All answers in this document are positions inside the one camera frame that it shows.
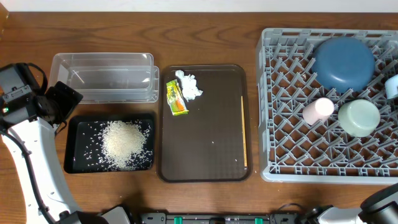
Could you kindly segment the white tissue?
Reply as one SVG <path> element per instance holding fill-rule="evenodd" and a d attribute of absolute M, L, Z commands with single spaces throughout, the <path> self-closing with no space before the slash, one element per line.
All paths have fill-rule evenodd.
<path fill-rule="evenodd" d="M 177 70 L 175 76 L 180 79 L 182 84 L 182 95 L 187 100 L 194 100 L 201 96 L 203 91 L 197 88 L 197 81 L 194 75 L 185 75 L 183 70 Z"/>

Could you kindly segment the light blue saucer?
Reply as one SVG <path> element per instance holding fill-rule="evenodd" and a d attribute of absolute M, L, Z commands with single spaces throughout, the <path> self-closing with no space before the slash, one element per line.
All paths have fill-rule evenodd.
<path fill-rule="evenodd" d="M 386 98 L 394 99 L 398 96 L 398 75 L 390 77 L 384 84 L 386 90 Z"/>

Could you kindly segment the wooden chopstick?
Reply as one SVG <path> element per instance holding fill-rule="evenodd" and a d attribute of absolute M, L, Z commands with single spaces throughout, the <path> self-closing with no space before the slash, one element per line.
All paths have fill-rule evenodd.
<path fill-rule="evenodd" d="M 246 148 L 246 127 L 245 127 L 243 96 L 241 96 L 241 122 L 242 122 L 242 137 L 243 137 L 244 169 L 247 169 L 248 168 L 248 159 L 247 159 L 247 148 Z"/>

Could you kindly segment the pile of white rice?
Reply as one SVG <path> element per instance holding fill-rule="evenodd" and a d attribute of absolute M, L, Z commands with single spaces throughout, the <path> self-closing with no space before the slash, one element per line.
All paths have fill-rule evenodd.
<path fill-rule="evenodd" d="M 131 123 L 111 123 L 103 135 L 104 153 L 122 168 L 133 154 L 142 150 L 144 135 Z"/>

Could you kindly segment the green yellow snack wrapper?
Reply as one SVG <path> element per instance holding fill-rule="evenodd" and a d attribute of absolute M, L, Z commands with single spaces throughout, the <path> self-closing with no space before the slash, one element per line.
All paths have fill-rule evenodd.
<path fill-rule="evenodd" d="M 182 91 L 177 80 L 172 80 L 166 83 L 167 103 L 170 106 L 173 116 L 181 114 L 188 114 L 189 110 L 183 100 Z"/>

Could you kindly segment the dark blue plate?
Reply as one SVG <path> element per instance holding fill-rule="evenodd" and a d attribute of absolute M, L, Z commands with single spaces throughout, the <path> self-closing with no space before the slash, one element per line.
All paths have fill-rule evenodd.
<path fill-rule="evenodd" d="M 361 91 L 373 79 L 375 60 L 371 49 L 352 37 L 324 41 L 313 53 L 312 72 L 324 88 L 338 93 Z"/>

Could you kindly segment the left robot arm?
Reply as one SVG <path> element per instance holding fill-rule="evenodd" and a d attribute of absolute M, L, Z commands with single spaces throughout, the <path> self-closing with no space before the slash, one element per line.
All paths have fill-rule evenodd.
<path fill-rule="evenodd" d="M 132 223 L 123 205 L 104 213 L 83 212 L 65 180 L 55 147 L 82 95 L 62 82 L 38 83 L 33 63 L 1 68 L 1 137 L 14 160 L 28 223 Z"/>

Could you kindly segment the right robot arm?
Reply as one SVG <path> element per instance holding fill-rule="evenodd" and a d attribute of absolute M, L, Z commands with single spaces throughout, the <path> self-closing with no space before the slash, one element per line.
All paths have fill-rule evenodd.
<path fill-rule="evenodd" d="M 360 208 L 317 207 L 296 218 L 301 224 L 397 224 L 397 184 L 368 197 Z"/>

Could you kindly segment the mint green bowl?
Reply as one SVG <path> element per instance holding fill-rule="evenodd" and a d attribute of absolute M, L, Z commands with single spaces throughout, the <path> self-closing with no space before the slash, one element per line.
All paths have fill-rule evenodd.
<path fill-rule="evenodd" d="M 381 115 L 378 108 L 367 100 L 345 103 L 338 111 L 338 121 L 343 130 L 351 136 L 369 136 L 379 125 Z"/>

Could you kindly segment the pink white cup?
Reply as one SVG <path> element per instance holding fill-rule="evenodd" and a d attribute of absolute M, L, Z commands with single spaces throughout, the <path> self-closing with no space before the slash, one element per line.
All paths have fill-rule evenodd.
<path fill-rule="evenodd" d="M 307 105 L 303 111 L 302 116 L 304 121 L 313 125 L 317 121 L 325 122 L 334 112 L 335 106 L 328 98 L 319 98 Z"/>

